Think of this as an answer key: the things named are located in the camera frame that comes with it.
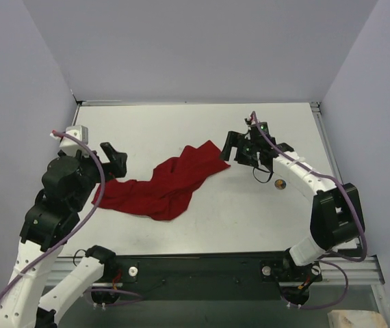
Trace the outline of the round painted brooch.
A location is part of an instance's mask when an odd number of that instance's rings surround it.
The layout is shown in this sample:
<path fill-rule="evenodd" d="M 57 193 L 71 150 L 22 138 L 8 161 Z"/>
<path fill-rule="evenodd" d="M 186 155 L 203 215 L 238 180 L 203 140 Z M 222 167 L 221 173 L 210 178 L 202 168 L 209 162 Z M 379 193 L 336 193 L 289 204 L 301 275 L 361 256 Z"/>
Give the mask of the round painted brooch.
<path fill-rule="evenodd" d="M 283 190 L 283 189 L 286 188 L 287 183 L 286 183 L 283 179 L 277 179 L 277 180 L 275 180 L 275 182 L 274 182 L 274 186 L 275 186 L 278 190 Z"/>

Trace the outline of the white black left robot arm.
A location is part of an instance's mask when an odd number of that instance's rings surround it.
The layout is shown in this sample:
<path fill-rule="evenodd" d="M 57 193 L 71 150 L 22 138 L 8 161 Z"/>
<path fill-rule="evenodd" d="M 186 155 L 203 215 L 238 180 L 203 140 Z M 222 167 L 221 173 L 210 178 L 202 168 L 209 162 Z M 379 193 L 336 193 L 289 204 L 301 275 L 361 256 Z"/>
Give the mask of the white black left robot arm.
<path fill-rule="evenodd" d="M 43 188 L 25 215 L 18 255 L 8 285 L 0 294 L 0 327 L 57 327 L 69 307 L 98 279 L 116 274 L 116 254 L 93 246 L 78 267 L 50 292 L 49 273 L 63 246 L 91 216 L 79 218 L 95 186 L 127 173 L 127 154 L 101 143 L 108 161 L 81 142 L 62 146 L 42 176 Z"/>

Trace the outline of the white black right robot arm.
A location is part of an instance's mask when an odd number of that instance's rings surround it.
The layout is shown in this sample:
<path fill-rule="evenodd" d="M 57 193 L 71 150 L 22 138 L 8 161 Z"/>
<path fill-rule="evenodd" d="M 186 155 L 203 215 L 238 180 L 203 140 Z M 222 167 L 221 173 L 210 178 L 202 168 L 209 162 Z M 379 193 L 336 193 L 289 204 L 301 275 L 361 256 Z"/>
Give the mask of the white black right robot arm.
<path fill-rule="evenodd" d="M 220 158 L 228 161 L 236 149 L 234 161 L 241 165 L 266 167 L 294 186 L 312 203 L 310 232 L 288 249 L 287 258 L 296 267 L 318 260 L 333 248 L 359 238 L 366 246 L 365 224 L 359 192 L 353 184 L 340 184 L 332 176 L 313 169 L 286 143 L 274 143 L 267 133 L 252 127 L 247 133 L 228 132 Z"/>

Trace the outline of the red t-shirt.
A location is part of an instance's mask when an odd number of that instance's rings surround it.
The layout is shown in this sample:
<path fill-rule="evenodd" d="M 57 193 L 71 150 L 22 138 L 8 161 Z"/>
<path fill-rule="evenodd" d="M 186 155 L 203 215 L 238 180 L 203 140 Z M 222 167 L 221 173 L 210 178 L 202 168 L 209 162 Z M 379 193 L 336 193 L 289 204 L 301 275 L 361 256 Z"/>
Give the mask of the red t-shirt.
<path fill-rule="evenodd" d="M 149 181 L 106 182 L 99 208 L 172 221 L 188 209 L 206 179 L 230 167 L 220 153 L 210 140 L 197 148 L 187 145 L 179 156 L 160 163 Z"/>

